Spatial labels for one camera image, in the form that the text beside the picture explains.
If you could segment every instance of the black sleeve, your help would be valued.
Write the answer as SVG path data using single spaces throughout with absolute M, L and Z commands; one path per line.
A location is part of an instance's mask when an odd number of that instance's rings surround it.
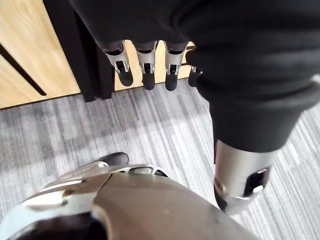
M 70 0 L 98 45 L 193 41 L 214 138 L 245 151 L 285 144 L 320 98 L 318 0 Z

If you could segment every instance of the black groove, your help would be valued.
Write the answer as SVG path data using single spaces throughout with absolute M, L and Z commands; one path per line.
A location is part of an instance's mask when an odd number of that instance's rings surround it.
M 5 60 L 42 96 L 47 94 L 42 88 L 29 76 L 29 74 L 17 63 L 17 61 L 7 52 L 7 50 L 0 44 L 0 54 Z
M 196 49 L 196 46 L 193 45 L 193 46 L 187 46 L 185 50 L 194 50 Z

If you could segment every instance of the wooden furniture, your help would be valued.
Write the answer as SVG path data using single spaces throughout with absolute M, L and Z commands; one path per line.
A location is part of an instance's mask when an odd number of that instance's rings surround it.
M 45 99 L 0 55 L 0 109 Z
M 80 92 L 89 102 L 110 98 L 114 91 L 142 86 L 132 43 L 125 42 L 134 82 L 126 87 L 68 0 L 0 0 L 0 44 L 45 92 L 40 95 L 16 66 L 1 57 L 0 109 Z M 182 66 L 178 78 L 188 77 L 190 68 Z M 165 74 L 165 46 L 160 41 L 155 82 L 164 82 Z
M 0 43 L 47 98 L 79 93 L 41 0 L 1 0 Z

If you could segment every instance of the wooden panel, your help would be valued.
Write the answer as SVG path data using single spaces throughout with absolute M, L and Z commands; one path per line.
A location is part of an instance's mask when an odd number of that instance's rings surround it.
M 0 55 L 0 109 L 46 99 Z
M 136 88 L 142 86 L 142 72 L 139 66 L 138 56 L 136 49 L 131 41 L 125 41 L 125 48 L 129 58 L 130 69 L 133 75 L 133 84 L 131 86 L 123 86 L 119 80 L 117 72 L 114 74 L 114 90 L 124 90 L 130 88 Z M 186 52 L 184 52 L 182 63 L 186 62 Z M 155 83 L 163 83 L 166 80 L 166 66 L 165 66 L 165 44 L 163 41 L 159 41 L 158 46 L 155 51 L 155 66 L 154 66 L 154 78 Z M 178 79 L 184 79 L 189 76 L 191 66 L 184 65 L 181 66 Z
M 79 87 L 42 0 L 0 0 L 0 43 L 47 93 L 79 93 Z

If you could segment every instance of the gray carpet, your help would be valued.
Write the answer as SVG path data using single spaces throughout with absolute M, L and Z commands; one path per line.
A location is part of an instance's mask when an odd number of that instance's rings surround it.
M 279 152 L 264 194 L 233 218 L 265 240 L 320 239 L 320 105 Z M 182 80 L 84 103 L 81 95 L 0 111 L 0 219 L 58 175 L 123 151 L 158 165 L 213 204 L 208 103 Z

